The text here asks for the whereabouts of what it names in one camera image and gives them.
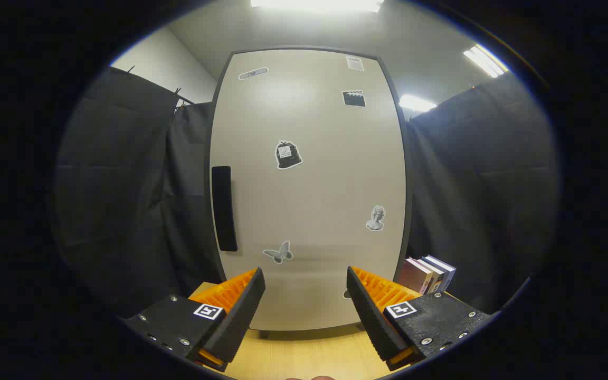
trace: book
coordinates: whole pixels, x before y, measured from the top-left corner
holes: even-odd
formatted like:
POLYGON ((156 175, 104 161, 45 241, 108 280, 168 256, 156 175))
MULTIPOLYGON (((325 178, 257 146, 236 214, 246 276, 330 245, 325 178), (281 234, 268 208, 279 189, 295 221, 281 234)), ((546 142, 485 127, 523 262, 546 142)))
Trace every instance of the book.
POLYGON ((452 278, 454 277, 454 272, 456 272, 457 269, 455 267, 452 267, 449 264, 442 262, 441 260, 436 259, 435 257, 432 257, 431 255, 427 255, 423 259, 427 260, 434 267, 437 267, 439 269, 446 271, 446 276, 444 277, 444 280, 442 280, 441 291, 447 291, 447 287, 449 286, 449 283, 452 282, 452 278))
POLYGON ((419 264, 413 258, 407 258, 403 262, 403 267, 398 278, 398 284, 408 287, 420 294, 425 294, 429 288, 433 271, 419 264))
POLYGON ((433 278, 431 279, 429 290, 426 291, 426 293, 433 293, 434 291, 437 291, 442 285, 442 279, 444 278, 444 270, 437 269, 433 265, 425 262, 425 260, 422 258, 417 260, 417 262, 433 271, 433 278))

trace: ceiling light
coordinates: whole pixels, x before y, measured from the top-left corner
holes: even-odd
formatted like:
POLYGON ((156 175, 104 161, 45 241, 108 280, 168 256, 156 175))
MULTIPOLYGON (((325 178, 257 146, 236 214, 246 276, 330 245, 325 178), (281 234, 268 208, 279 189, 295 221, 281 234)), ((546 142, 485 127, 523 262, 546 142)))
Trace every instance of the ceiling light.
POLYGON ((496 78, 508 71, 508 68, 498 58, 480 45, 475 45, 470 50, 464 51, 463 55, 482 68, 492 78, 496 78))
POLYGON ((426 112, 432 108, 436 108, 437 105, 427 100, 420 99, 412 94, 404 94, 400 98, 400 106, 403 108, 409 108, 413 111, 426 112))
POLYGON ((253 7, 308 11, 379 12, 384 0, 250 0, 253 7))

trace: black fabric backdrop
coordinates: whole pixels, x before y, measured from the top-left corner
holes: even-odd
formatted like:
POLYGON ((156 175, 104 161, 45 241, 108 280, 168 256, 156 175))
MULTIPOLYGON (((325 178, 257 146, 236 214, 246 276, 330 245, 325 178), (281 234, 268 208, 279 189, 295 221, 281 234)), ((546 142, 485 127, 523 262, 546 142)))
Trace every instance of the black fabric backdrop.
POLYGON ((204 180, 211 111, 212 103, 178 108, 166 138, 163 215, 183 294, 224 278, 204 180))
POLYGON ((193 279, 191 251, 185 257, 169 245, 176 230, 167 233, 175 210, 168 203, 176 198, 162 202, 164 168, 174 166, 166 143, 176 133, 169 127, 177 101, 163 87, 109 68, 79 101, 60 147, 51 217, 61 254, 121 317, 169 293, 189 294, 203 279, 193 279))
POLYGON ((550 125, 510 72, 407 123, 415 170, 408 255, 457 268, 448 292, 494 312, 550 242, 559 171, 550 125))

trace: sticker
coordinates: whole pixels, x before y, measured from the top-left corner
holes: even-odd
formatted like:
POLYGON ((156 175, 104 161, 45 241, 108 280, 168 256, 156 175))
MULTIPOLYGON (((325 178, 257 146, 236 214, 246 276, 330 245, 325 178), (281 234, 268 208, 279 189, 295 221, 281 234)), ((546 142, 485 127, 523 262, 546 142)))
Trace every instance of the sticker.
POLYGON ((393 318, 405 317, 413 312, 417 312, 417 310, 407 301, 396 303, 396 305, 386 306, 386 310, 393 315, 393 318))
POLYGON ((365 106, 365 95, 361 90, 342 91, 342 95, 344 96, 344 104, 347 106, 365 106))
POLYGON ((349 57, 347 56, 347 65, 348 68, 358 71, 365 71, 363 68, 363 61, 358 57, 349 57))
POLYGON ((262 253, 273 259, 273 262, 280 264, 284 260, 292 260, 295 255, 290 252, 290 241, 284 241, 280 245, 280 249, 275 250, 263 250, 262 253))
POLYGON ((278 157, 285 158, 292 156, 292 152, 290 151, 290 147, 280 147, 278 148, 278 157))
POLYGON ((297 145, 290 141, 279 140, 275 146, 275 163, 281 170, 292 168, 302 163, 297 145))
POLYGON ((256 70, 244 72, 243 74, 239 75, 239 80, 251 79, 251 77, 256 77, 257 75, 265 74, 268 71, 268 68, 258 68, 256 70))
POLYGON ((215 320, 215 318, 220 315, 220 312, 222 312, 222 308, 218 308, 217 306, 213 305, 206 305, 204 303, 196 309, 194 314, 198 315, 199 317, 215 320))
POLYGON ((365 223, 365 226, 370 231, 381 231, 384 229, 383 220, 386 217, 386 209, 383 205, 376 205, 374 209, 372 209, 372 214, 370 215, 369 221, 365 223))

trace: door handle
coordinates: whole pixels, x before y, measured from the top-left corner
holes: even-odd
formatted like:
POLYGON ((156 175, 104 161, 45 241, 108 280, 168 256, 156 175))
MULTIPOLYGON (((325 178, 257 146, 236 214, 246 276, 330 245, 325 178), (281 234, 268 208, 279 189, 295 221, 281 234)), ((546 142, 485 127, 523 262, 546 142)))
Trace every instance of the door handle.
POLYGON ((212 195, 215 231, 220 250, 236 252, 234 208, 231 202, 231 166, 212 167, 212 195))

